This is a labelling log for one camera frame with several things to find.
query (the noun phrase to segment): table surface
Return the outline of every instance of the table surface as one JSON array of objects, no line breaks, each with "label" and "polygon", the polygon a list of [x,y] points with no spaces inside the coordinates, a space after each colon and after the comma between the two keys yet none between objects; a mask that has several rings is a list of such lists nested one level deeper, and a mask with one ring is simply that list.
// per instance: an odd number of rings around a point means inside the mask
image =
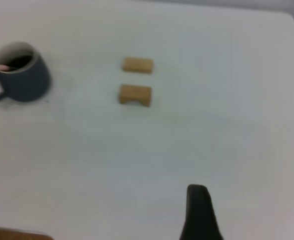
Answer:
[{"label": "table surface", "polygon": [[[294,239],[294,20],[152,2],[0,3],[0,47],[25,41],[53,77],[0,103],[0,227],[56,240],[178,239],[188,184],[225,239]],[[151,75],[120,68],[151,58]],[[150,108],[120,105],[151,86]]]}]

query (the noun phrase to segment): black object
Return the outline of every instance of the black object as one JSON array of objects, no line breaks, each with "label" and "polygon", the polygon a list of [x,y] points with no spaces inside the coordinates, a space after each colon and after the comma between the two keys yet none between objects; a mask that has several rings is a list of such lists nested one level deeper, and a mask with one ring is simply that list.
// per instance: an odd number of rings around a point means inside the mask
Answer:
[{"label": "black object", "polygon": [[223,240],[211,196],[205,186],[188,186],[186,220],[180,240]]},{"label": "black object", "polygon": [[50,87],[50,75],[40,54],[27,43],[13,43],[0,51],[0,64],[10,71],[0,71],[3,92],[18,102],[31,102],[42,97]]}]

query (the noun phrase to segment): tan wooden block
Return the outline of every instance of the tan wooden block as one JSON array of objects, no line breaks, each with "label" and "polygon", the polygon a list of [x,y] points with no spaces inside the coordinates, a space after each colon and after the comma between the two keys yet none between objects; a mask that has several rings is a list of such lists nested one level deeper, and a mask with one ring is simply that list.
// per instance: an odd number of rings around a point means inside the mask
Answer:
[{"label": "tan wooden block", "polygon": [[122,69],[126,72],[152,73],[152,59],[126,57],[123,61]]},{"label": "tan wooden block", "polygon": [[149,107],[151,103],[152,89],[149,86],[127,85],[120,87],[119,102],[125,104],[127,102],[139,102]]}]

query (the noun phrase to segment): dark gray mug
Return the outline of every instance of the dark gray mug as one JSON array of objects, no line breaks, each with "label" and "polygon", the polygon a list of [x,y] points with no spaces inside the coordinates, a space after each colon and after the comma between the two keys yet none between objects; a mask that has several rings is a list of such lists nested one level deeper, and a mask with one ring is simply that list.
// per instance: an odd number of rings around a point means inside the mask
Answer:
[{"label": "dark gray mug", "polygon": [[0,100],[31,102],[42,97],[50,87],[50,74],[39,52],[25,42],[14,42],[0,50],[0,64],[10,71],[0,71]]}]

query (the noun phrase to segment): dark liquid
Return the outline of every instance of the dark liquid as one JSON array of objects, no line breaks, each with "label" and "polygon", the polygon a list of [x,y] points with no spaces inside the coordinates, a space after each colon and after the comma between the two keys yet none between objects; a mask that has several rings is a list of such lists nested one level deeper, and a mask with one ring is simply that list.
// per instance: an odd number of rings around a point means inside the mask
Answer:
[{"label": "dark liquid", "polygon": [[26,66],[32,59],[32,56],[24,55],[18,56],[10,61],[8,61],[5,65],[11,67],[10,71],[15,71]]}]

